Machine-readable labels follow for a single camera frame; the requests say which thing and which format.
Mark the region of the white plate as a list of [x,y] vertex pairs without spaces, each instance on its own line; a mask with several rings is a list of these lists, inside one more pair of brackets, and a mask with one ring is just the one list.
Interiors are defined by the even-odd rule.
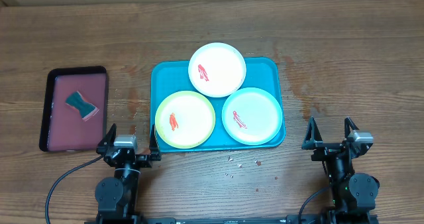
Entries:
[[213,42],[197,49],[189,60],[188,76],[194,88],[208,97],[226,97],[246,77],[246,62],[233,46]]

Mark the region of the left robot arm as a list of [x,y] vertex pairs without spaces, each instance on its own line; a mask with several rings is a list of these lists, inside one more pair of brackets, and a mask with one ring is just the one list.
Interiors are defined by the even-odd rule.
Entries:
[[151,168],[154,161],[162,159],[154,135],[152,131],[148,154],[138,153],[134,135],[118,135],[116,124],[98,144],[96,153],[115,171],[114,176],[102,179],[95,188],[98,203],[95,224],[148,223],[143,214],[135,211],[135,207],[140,170]]

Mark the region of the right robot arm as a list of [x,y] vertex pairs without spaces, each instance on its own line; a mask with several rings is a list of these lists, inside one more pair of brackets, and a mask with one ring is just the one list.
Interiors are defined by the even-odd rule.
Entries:
[[312,161],[323,165],[329,186],[307,198],[297,215],[297,221],[305,219],[305,206],[316,196],[329,190],[333,206],[326,207],[310,223],[377,223],[378,218],[370,211],[376,207],[379,181],[365,173],[356,173],[352,160],[366,154],[374,143],[369,132],[361,131],[350,117],[344,119],[344,139],[325,143],[313,117],[309,119],[307,132],[301,146],[312,150]]

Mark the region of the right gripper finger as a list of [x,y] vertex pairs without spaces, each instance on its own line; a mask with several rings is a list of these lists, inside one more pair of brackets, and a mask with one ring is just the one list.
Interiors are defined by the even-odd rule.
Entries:
[[314,117],[310,117],[307,132],[302,143],[303,150],[315,150],[322,146],[323,139],[317,127]]
[[353,120],[350,117],[344,119],[344,137],[347,138],[351,131],[358,130],[358,127],[354,124]]

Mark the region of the green and pink sponge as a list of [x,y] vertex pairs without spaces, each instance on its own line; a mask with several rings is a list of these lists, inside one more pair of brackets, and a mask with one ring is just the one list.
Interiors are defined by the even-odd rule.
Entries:
[[75,91],[68,96],[66,104],[75,109],[83,121],[92,118],[99,111],[95,105],[86,101],[79,91]]

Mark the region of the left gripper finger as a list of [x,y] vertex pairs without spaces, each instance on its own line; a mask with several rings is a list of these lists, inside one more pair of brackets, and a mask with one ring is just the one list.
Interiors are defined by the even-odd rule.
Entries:
[[102,138],[96,148],[96,153],[98,154],[106,154],[109,147],[113,146],[113,143],[116,138],[117,125],[115,123],[112,124],[108,133]]
[[155,125],[152,125],[150,130],[150,142],[149,142],[149,150],[150,150],[150,159],[151,161],[161,161],[162,155],[158,146],[157,138],[156,138],[156,129]]

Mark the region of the yellow-green rimmed plate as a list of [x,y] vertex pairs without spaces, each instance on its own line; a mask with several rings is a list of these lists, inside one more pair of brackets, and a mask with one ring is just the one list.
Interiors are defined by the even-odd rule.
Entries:
[[168,145],[187,149],[203,144],[216,123],[211,102],[195,91],[178,91],[158,106],[154,126],[158,136]]

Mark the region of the light blue rimmed plate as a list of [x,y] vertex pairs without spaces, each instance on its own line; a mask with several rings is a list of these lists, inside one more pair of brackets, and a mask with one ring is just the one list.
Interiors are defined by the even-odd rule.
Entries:
[[271,93],[247,87],[224,102],[222,122],[231,138],[241,144],[258,146],[278,135],[283,126],[283,112]]

